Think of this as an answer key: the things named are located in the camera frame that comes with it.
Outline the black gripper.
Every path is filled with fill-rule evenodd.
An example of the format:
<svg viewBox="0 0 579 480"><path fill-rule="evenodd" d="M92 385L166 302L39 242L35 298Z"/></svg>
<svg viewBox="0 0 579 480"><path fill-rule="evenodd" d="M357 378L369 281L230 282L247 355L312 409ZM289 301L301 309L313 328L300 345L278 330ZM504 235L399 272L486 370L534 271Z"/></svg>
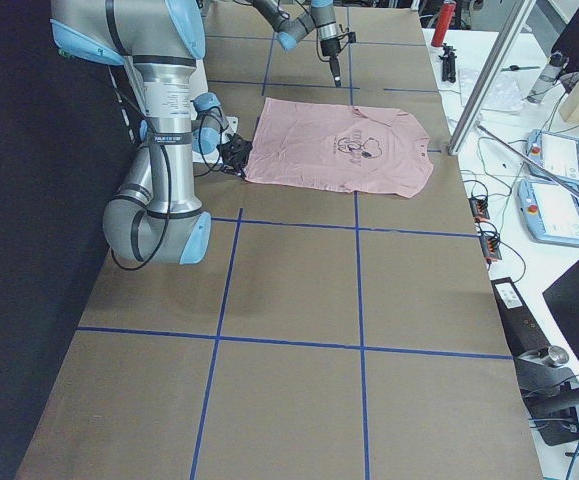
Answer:
<svg viewBox="0 0 579 480"><path fill-rule="evenodd" d="M319 58L322 61L329 61L330 72L336 88L342 86L340 64L337 56L341 52L340 39L338 37L331 37L328 39L320 39L320 54Z"/></svg>
<svg viewBox="0 0 579 480"><path fill-rule="evenodd" d="M227 136L228 141L218 146L220 158L223 164L223 172L239 178L245 178L244 169L250 163L252 142L245 140L234 133Z"/></svg>

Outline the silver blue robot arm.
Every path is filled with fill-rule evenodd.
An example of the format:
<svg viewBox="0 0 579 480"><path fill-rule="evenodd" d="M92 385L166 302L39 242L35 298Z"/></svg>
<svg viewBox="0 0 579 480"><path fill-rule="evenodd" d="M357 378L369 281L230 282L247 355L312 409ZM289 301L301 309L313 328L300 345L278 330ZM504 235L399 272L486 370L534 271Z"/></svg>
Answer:
<svg viewBox="0 0 579 480"><path fill-rule="evenodd" d="M103 231L112 252L138 266L196 264L211 216L194 192L193 152L221 143L222 124L192 123L190 78L205 55L194 1L54 1L56 45L133 76L146 130L133 165L108 202Z"/></svg>
<svg viewBox="0 0 579 480"><path fill-rule="evenodd" d="M295 18L282 10L278 1L252 1L251 5L272 27L285 51L294 49L299 42L315 32L320 45L320 59L329 65L334 85L341 86L338 61L342 51L341 33L336 23L333 1L311 1L310 6L305 7Z"/></svg>

